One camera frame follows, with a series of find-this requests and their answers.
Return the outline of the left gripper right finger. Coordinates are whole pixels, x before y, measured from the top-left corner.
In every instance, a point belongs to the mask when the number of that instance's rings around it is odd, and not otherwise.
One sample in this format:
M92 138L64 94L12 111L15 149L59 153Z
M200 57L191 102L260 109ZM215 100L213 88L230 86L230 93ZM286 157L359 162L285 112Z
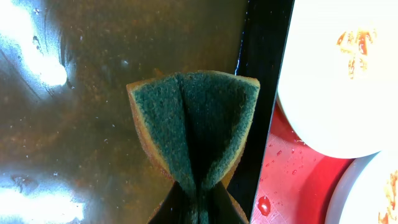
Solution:
M209 224L244 224L224 185L219 182L208 192Z

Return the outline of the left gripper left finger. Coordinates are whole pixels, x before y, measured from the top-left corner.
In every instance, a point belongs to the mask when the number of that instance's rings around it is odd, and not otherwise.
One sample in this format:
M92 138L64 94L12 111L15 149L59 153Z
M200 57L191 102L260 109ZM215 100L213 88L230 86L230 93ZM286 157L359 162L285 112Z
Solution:
M174 182L160 207L150 217L148 224L193 224L195 222L194 198Z

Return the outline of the green and yellow sponge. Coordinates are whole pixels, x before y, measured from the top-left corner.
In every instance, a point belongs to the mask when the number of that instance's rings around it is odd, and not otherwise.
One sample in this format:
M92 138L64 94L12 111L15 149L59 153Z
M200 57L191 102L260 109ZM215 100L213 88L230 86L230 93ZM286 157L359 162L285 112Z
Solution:
M141 146L153 165L194 198L194 223L209 223L208 192L219 182L226 189L240 162L260 88L255 78L212 70L126 87Z

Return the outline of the white plate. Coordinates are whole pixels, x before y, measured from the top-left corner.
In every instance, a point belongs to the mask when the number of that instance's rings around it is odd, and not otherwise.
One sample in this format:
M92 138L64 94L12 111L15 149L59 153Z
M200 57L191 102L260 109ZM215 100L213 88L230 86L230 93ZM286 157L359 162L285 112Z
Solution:
M325 223L397 223L397 152L355 159L333 192Z
M278 84L297 136L330 157L397 149L397 0L296 0Z

